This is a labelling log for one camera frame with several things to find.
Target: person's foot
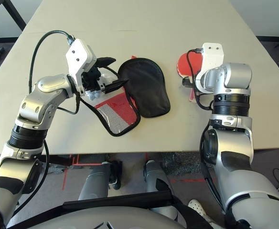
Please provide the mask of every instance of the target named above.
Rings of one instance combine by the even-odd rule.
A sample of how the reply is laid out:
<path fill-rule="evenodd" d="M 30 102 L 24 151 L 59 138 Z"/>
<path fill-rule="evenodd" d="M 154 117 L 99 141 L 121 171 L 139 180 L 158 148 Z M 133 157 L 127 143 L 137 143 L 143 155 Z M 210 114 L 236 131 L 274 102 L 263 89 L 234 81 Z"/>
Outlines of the person's foot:
<path fill-rule="evenodd" d="M 188 207 L 194 209 L 200 216 L 202 216 L 214 229 L 223 229 L 217 225 L 205 212 L 202 205 L 196 199 L 191 199 L 188 203 Z"/>

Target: white table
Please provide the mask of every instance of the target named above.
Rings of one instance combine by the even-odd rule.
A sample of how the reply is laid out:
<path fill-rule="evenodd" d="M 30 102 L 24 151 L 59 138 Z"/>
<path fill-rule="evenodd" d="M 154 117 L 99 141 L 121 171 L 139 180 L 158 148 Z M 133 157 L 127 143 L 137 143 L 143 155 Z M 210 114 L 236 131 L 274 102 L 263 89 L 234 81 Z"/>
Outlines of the white table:
<path fill-rule="evenodd" d="M 121 137 L 110 136 L 84 106 L 76 116 L 57 111 L 47 135 L 51 154 L 197 151 L 210 112 L 189 102 L 190 89 L 182 87 L 176 64 L 204 42 L 221 43 L 225 62 L 251 66 L 254 148 L 279 147 L 279 68 L 228 0 L 44 0 L 0 67 L 0 152 L 28 93 L 33 50 L 54 29 L 83 39 L 97 57 L 116 58 L 115 70 L 132 55 L 154 60 L 164 73 L 172 107 L 164 116 L 142 118 Z M 67 73 L 67 49 L 64 36 L 47 38 L 33 81 Z M 75 99 L 62 106 L 74 109 Z"/>

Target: black cloth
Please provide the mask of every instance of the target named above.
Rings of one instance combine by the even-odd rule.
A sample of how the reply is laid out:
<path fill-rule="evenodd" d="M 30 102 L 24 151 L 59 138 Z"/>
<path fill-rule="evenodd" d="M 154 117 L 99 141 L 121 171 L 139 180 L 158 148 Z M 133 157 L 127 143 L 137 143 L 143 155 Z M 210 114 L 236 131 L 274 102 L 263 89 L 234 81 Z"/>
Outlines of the black cloth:
<path fill-rule="evenodd" d="M 164 75 L 155 62 L 146 58 L 128 60 L 121 65 L 118 75 L 128 79 L 124 85 L 126 95 L 135 101 L 141 116 L 152 118 L 170 111 Z"/>

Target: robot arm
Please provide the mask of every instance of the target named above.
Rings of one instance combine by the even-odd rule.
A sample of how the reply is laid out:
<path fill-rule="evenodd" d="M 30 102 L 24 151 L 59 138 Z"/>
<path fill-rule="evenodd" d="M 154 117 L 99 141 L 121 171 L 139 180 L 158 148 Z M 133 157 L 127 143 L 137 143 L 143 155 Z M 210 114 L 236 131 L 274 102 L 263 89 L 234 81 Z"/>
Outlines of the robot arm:
<path fill-rule="evenodd" d="M 228 228 L 279 228 L 279 192 L 251 169 L 252 118 L 248 117 L 252 72 L 248 65 L 225 63 L 206 71 L 197 88 L 214 93 L 205 131 L 203 158 L 214 166 Z"/>
<path fill-rule="evenodd" d="M 85 95 L 85 91 L 108 93 L 125 81 L 103 82 L 98 67 L 115 61 L 96 58 L 91 49 L 76 39 L 66 59 L 69 75 L 40 79 L 34 90 L 22 101 L 11 137 L 0 156 L 0 228 L 11 219 L 22 194 L 31 193 L 37 184 L 42 164 L 39 156 L 58 106 L 68 98 Z"/>

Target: floor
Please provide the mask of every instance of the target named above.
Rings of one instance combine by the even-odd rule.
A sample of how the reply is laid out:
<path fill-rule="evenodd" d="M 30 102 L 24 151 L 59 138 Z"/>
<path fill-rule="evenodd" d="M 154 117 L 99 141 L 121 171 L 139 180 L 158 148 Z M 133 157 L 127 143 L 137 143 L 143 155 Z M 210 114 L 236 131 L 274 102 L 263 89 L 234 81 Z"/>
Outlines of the floor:
<path fill-rule="evenodd" d="M 269 52 L 273 60 L 279 66 L 279 47 L 274 49 L 277 42 L 262 42 L 263 46 Z M 6 53 L 9 52 L 13 44 L 6 46 Z M 212 194 L 210 193 L 207 184 L 203 180 L 203 176 L 199 170 L 199 157 L 197 153 L 175 154 L 180 155 L 180 160 L 191 161 L 192 169 L 188 168 L 186 164 L 179 163 L 174 160 L 175 168 L 181 167 L 179 173 L 175 173 L 166 164 L 165 154 L 158 153 L 138 153 L 138 154 L 111 154 L 110 159 L 119 159 L 123 161 L 123 177 L 122 187 L 120 190 L 109 190 L 109 196 L 126 195 L 133 193 L 145 192 L 145 182 L 143 179 L 143 166 L 147 159 L 155 159 L 162 161 L 167 168 L 168 173 L 176 174 L 169 175 L 172 188 L 175 195 L 180 200 L 187 204 L 192 198 L 198 199 L 203 205 L 206 213 L 218 224 L 223 225 L 223 215 L 220 207 L 217 205 Z M 100 160 L 100 158 L 91 158 L 89 162 L 93 163 Z M 279 149 L 271 151 L 263 151 L 255 154 L 252 167 L 255 171 L 265 175 L 275 187 L 279 183 L 273 176 L 273 169 L 279 168 Z M 185 170 L 192 171 L 192 173 L 185 173 Z M 46 211 L 50 208 L 61 205 L 65 201 L 77 200 L 80 194 L 82 185 L 85 182 L 87 175 L 90 173 L 90 167 L 81 167 L 67 169 L 64 172 L 59 168 L 53 168 L 52 172 L 48 174 L 43 186 L 36 196 L 25 206 L 25 208 L 17 214 L 9 223 L 14 225 L 38 213 Z M 275 175 L 279 180 L 279 171 L 275 171 Z M 24 195 L 20 202 L 22 203 L 27 198 Z M 183 220 L 179 218 L 179 222 L 184 224 Z"/>

